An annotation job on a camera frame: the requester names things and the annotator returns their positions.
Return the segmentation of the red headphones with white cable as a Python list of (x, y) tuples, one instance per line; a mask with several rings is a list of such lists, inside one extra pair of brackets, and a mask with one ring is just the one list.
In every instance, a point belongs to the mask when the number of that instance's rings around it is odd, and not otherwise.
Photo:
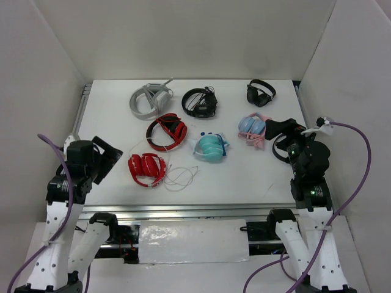
[[(132, 154), (128, 159), (128, 168), (134, 182), (145, 188), (155, 188), (164, 179), (167, 165), (165, 160), (154, 153), (144, 153), (141, 156)], [(145, 184), (138, 177), (153, 178), (153, 182)]]

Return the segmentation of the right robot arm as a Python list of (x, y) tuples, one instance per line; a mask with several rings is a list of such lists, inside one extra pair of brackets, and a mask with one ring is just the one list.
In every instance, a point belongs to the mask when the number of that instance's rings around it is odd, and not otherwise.
[(329, 148), (315, 139), (325, 126), (306, 129), (294, 119), (267, 120), (265, 139), (287, 152), (291, 166), (291, 194), (299, 217), (289, 209), (273, 209), (266, 232), (281, 239), (290, 257), (297, 283), (292, 292), (355, 292), (342, 271), (329, 219), (332, 200), (324, 174), (329, 168)]

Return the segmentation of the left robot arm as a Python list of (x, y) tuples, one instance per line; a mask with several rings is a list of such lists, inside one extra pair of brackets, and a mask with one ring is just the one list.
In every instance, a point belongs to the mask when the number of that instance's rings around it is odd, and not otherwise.
[(115, 214), (95, 213), (76, 247), (72, 247), (79, 216), (87, 194), (112, 170), (123, 152), (95, 136), (80, 140), (69, 136), (62, 148), (47, 137), (47, 143), (60, 160), (60, 166), (47, 185), (46, 224), (42, 246), (15, 273), (30, 264), (34, 268), (26, 284), (15, 288), (10, 282), (8, 292), (81, 292), (82, 281), (104, 243), (113, 243), (120, 236)]

